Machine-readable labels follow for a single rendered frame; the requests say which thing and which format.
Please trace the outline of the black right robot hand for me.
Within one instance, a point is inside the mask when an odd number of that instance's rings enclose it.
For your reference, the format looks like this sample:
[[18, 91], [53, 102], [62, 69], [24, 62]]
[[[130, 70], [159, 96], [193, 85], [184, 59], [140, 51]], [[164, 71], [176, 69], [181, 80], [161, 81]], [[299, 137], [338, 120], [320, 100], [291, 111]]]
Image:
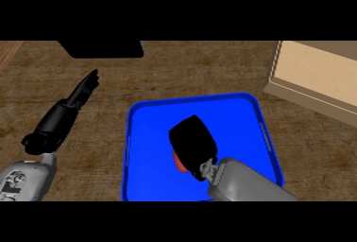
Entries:
[[168, 141], [192, 176], [202, 182], [201, 166], [217, 163], [217, 142], [196, 115], [186, 118], [168, 131]]

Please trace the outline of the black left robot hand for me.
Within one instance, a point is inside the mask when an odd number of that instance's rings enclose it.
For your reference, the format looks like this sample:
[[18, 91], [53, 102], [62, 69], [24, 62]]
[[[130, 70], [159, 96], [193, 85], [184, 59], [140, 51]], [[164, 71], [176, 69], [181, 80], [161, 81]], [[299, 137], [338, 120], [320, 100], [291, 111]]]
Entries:
[[78, 83], [69, 97], [60, 99], [50, 108], [34, 132], [24, 137], [21, 144], [28, 154], [40, 155], [59, 149], [97, 85], [97, 70], [93, 70]]

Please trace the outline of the red bell pepper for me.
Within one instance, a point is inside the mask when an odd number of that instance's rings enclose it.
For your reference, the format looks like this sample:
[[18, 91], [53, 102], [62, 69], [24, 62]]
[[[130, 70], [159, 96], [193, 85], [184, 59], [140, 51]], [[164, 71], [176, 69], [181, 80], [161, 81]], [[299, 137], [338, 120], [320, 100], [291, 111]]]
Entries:
[[174, 150], [173, 150], [173, 160], [174, 160], [176, 167], [177, 167], [178, 171], [180, 171], [180, 172], [187, 172], [189, 170], [187, 170], [186, 167], [183, 166], [181, 161], [180, 161], [180, 159], [178, 159], [178, 156], [177, 156]]

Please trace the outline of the blue plastic tray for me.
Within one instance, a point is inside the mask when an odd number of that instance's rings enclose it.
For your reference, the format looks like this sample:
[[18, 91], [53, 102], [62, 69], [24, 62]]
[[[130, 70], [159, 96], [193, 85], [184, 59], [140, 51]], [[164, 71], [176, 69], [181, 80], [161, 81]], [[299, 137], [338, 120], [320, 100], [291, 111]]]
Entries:
[[242, 161], [279, 185], [282, 168], [254, 95], [235, 93], [143, 101], [127, 117], [119, 198], [124, 201], [208, 201], [208, 183], [181, 172], [168, 131], [196, 115], [214, 136], [217, 156]]

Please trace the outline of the cardboard box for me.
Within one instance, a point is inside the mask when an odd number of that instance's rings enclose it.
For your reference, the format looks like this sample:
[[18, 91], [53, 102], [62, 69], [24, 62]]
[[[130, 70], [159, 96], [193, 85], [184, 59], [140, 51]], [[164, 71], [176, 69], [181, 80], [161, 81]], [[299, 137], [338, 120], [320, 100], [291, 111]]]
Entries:
[[264, 91], [357, 128], [357, 41], [279, 41]]

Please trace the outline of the black appliance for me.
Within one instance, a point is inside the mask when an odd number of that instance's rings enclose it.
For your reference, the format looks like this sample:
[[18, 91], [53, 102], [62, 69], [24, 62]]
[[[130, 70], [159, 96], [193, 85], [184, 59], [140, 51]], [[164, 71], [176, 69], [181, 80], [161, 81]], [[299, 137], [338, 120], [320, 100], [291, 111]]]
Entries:
[[59, 41], [68, 55], [75, 59], [142, 58], [139, 41]]

